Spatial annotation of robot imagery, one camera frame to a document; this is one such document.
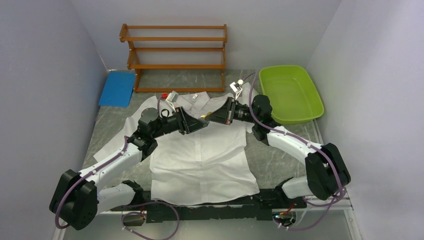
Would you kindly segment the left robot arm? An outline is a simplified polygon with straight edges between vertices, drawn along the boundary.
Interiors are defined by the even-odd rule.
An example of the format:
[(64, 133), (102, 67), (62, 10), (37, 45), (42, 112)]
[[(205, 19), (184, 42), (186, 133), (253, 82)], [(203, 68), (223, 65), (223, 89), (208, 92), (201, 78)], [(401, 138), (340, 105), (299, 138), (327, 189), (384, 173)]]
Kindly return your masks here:
[(119, 206), (139, 209), (146, 201), (139, 184), (131, 180), (109, 188), (106, 184), (149, 157), (158, 146), (157, 138), (173, 132), (190, 134), (208, 124), (205, 116), (191, 116), (183, 107), (177, 107), (169, 116), (161, 116), (153, 107), (144, 109), (137, 129), (124, 137), (118, 150), (90, 167), (69, 169), (61, 175), (49, 205), (56, 227), (81, 230), (103, 211)]

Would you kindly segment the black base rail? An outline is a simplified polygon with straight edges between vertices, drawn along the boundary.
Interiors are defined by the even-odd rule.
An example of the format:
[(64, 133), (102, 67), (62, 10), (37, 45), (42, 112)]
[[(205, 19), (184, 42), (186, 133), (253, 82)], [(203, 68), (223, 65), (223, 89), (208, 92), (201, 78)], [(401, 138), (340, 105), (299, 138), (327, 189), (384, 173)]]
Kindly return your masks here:
[[(271, 221), (281, 211), (305, 209), (307, 204), (301, 197), (287, 198), (282, 190), (262, 188), (259, 193), (240, 197), (227, 202), (203, 203), (198, 205), (174, 205), (181, 221), (256, 219)], [(154, 203), (145, 207), (117, 206), (113, 212), (144, 209), (148, 223), (176, 220), (175, 212), (164, 204)]]

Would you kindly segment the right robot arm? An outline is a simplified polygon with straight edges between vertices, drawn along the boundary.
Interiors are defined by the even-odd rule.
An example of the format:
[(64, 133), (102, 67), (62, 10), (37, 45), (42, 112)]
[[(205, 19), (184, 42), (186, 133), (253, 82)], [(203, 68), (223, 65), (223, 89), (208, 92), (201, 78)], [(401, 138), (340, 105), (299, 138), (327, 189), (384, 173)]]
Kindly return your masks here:
[(275, 202), (282, 208), (294, 199), (314, 196), (320, 200), (342, 196), (351, 182), (350, 173), (338, 147), (306, 140), (272, 117), (272, 106), (265, 95), (256, 95), (251, 104), (241, 104), (228, 97), (224, 105), (204, 116), (206, 121), (230, 125), (234, 120), (252, 123), (254, 137), (267, 146), (282, 150), (305, 166), (306, 174), (281, 182), (275, 193)]

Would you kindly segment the yellow brooch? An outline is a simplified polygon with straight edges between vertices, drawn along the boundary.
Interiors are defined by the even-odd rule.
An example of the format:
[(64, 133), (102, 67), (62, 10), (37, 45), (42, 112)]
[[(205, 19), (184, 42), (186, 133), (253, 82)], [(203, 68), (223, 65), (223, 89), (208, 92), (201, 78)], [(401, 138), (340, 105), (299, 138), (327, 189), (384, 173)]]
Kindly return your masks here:
[(199, 120), (203, 120), (203, 121), (207, 121), (208, 120), (208, 117), (211, 115), (212, 113), (211, 112), (208, 112), (207, 114), (204, 114), (204, 115), (201, 115), (201, 116), (199, 116)]

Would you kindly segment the white shirt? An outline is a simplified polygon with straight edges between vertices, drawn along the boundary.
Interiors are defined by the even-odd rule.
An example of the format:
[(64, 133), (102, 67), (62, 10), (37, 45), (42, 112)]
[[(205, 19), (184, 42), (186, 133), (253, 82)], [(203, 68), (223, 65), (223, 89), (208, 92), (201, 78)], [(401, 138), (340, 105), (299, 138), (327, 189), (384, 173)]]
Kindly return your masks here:
[(250, 123), (211, 122), (186, 135), (156, 139), (150, 155), (151, 197), (174, 205), (221, 203), (259, 192), (245, 154)]

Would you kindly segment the wooden shoe rack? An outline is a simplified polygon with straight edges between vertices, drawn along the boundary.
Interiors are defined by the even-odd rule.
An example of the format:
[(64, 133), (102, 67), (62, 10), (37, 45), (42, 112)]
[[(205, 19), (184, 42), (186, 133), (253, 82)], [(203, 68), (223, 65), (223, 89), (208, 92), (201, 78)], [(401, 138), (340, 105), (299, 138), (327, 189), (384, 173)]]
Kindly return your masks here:
[[(136, 93), (222, 93), (226, 84), (228, 26), (222, 25), (131, 25), (123, 24), (119, 40), (128, 44), (126, 67), (135, 72)], [(176, 86), (142, 79), (149, 71), (211, 71), (218, 76), (203, 86), (179, 81)]]

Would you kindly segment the blue board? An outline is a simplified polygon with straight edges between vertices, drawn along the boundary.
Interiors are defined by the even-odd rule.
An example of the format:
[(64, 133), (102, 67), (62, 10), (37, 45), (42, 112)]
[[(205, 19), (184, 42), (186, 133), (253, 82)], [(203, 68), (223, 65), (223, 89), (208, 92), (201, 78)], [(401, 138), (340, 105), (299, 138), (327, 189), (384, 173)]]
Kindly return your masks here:
[(110, 71), (98, 105), (126, 108), (133, 94), (136, 74), (134, 72)]

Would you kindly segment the green plastic basin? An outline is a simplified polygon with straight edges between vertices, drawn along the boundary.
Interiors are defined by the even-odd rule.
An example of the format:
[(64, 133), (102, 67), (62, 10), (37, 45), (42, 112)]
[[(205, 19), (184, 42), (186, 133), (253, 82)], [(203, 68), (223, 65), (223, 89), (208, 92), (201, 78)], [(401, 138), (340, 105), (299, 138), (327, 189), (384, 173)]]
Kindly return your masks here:
[(324, 104), (308, 72), (298, 65), (276, 65), (258, 74), (262, 94), (268, 96), (272, 117), (280, 124), (301, 124), (320, 118)]

